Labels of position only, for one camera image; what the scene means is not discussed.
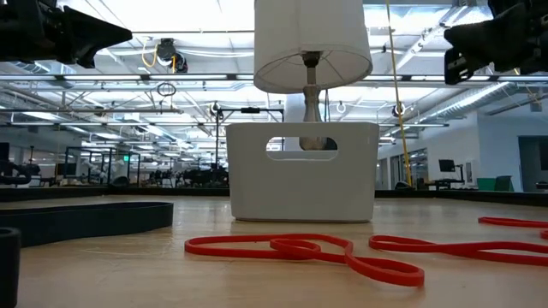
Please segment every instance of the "lamp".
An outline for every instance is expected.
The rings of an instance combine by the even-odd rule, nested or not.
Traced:
[[[319,93],[372,72],[362,0],[256,0],[254,84],[265,92],[304,92],[304,121],[321,121]],[[300,138],[323,150],[325,138]]]

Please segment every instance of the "red resistance band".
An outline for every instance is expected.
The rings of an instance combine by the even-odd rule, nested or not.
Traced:
[[[512,218],[480,217],[478,222],[507,227],[548,228],[548,222],[527,221]],[[540,231],[540,237],[548,240],[548,230]]]
[[[547,222],[527,222],[501,218],[482,217],[482,223],[529,223],[527,227],[539,228]],[[548,232],[542,233],[548,239]],[[307,240],[321,240],[344,249],[344,254],[322,252],[318,244]],[[269,241],[273,250],[250,250],[235,248],[218,248],[202,246],[216,243],[243,243]],[[369,239],[369,246],[373,249],[391,252],[439,252],[464,258],[475,258],[486,261],[503,262],[510,264],[528,264],[548,266],[548,257],[528,256],[521,254],[507,254],[499,252],[485,252],[487,250],[515,250],[548,254],[548,246],[508,242],[478,242],[462,244],[435,244],[425,240],[408,239],[389,235],[374,235]],[[310,260],[316,259],[326,262],[346,264],[352,270],[373,280],[387,282],[399,286],[421,287],[424,284],[425,273],[422,269],[411,264],[382,258],[363,258],[353,255],[354,243],[335,236],[322,234],[264,234],[264,235],[233,235],[200,237],[185,242],[185,251],[198,255],[231,257],[231,258],[269,258],[282,260]]]

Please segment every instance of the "electrical cable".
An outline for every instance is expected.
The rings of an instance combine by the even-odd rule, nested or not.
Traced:
[[[149,62],[147,62],[146,59],[145,59],[145,48],[146,48],[146,41],[145,41],[145,43],[143,44],[143,52],[141,53],[140,58],[141,58],[141,60],[143,60],[143,63],[144,63],[147,67],[151,68],[151,67],[153,67],[154,65],[156,65],[156,57],[158,56],[158,44],[156,44],[156,45],[154,46],[154,59],[152,60],[152,64],[150,64]]]
[[[403,144],[403,157],[405,160],[405,170],[407,173],[407,181],[410,186],[413,185],[411,182],[411,169],[409,167],[409,154],[408,154],[408,144],[405,139],[405,129],[403,128],[403,115],[402,115],[402,102],[400,101],[400,94],[397,87],[397,73],[396,73],[396,56],[394,53],[394,37],[392,36],[392,25],[390,24],[390,0],[386,1],[386,14],[388,15],[388,34],[390,37],[390,48],[392,56],[392,73],[394,75],[394,89],[396,90],[396,105],[397,105],[397,114],[398,121],[400,124],[400,132],[402,134],[402,144]]]

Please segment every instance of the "ceiling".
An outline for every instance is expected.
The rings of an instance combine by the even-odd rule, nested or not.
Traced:
[[[60,115],[62,121],[192,123],[212,122],[210,108],[217,102],[222,108],[260,107],[282,109],[286,95],[267,94],[253,86],[253,27],[254,0],[66,0],[68,5],[96,18],[126,27],[134,33],[129,42],[101,50],[95,57],[96,68],[63,66],[57,62],[43,61],[50,73],[63,74],[168,74],[170,70],[160,64],[152,67],[155,44],[162,38],[176,40],[176,48],[188,61],[189,74],[241,74],[244,80],[177,81],[177,91],[171,97],[162,97],[157,88],[160,82],[142,80],[121,82],[107,80],[73,80],[64,86],[47,81],[10,81],[12,90],[19,91],[23,102],[0,99],[4,108],[69,108],[78,110]],[[486,6],[452,7],[448,0],[391,1],[390,20],[394,37],[395,65],[398,74],[443,75],[444,52],[450,48],[443,38],[443,28],[491,19]],[[391,109],[396,103],[396,91],[390,81],[392,56],[388,35],[388,18],[384,2],[367,1],[364,5],[365,23],[372,51],[373,74],[386,75],[385,82],[361,82],[329,90],[332,121],[374,121],[393,123]],[[29,74],[28,69],[14,63],[0,63],[4,74]],[[408,107],[406,119],[442,104],[462,93],[467,86],[448,87],[438,82],[403,83],[399,98]],[[31,92],[33,99],[22,95]],[[325,103],[325,92],[320,95]],[[83,112],[96,108],[130,110],[133,115],[108,113],[94,115]],[[176,109],[177,112],[165,112]],[[36,116],[18,115],[18,121],[37,121]],[[279,114],[255,115],[234,113],[225,123],[240,121],[281,121]],[[199,139],[211,142],[214,127],[158,126],[170,141]],[[104,127],[82,127],[85,133],[104,132]],[[112,129],[125,140],[143,140],[143,132],[134,128]]]

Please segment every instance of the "wooden table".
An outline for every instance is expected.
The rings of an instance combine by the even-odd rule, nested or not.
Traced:
[[[367,224],[235,222],[228,198],[112,196],[0,204],[0,209],[124,200],[174,202],[173,227],[23,249],[18,307],[548,306],[548,268],[442,254],[377,252],[367,246],[372,234],[434,242],[519,240],[548,244],[537,229],[477,223],[479,216],[548,221],[548,209],[544,208],[442,199],[378,199],[373,222]],[[420,266],[426,272],[425,287],[371,281],[338,264],[214,258],[183,251],[184,240],[196,236],[270,233],[322,233],[352,240],[356,255]],[[325,250],[339,252],[331,246]]]

